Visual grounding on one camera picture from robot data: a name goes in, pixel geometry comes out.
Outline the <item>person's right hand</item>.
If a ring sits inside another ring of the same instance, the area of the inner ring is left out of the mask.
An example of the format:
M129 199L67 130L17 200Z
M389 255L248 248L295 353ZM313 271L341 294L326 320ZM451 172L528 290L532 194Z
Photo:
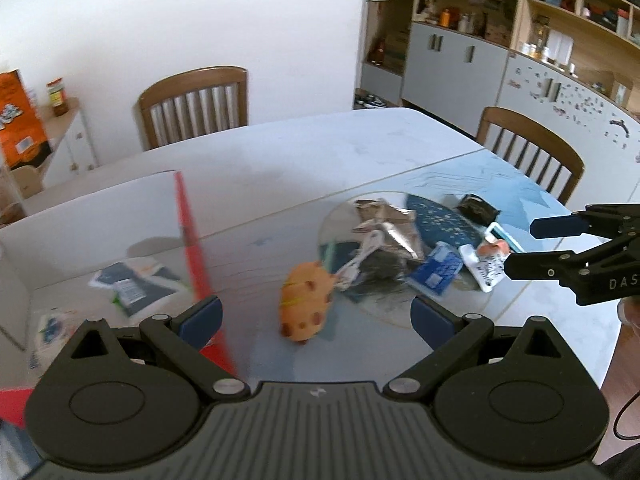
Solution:
M637 337L640 337L640 298L623 298L617 305L617 314L620 322L632 329Z

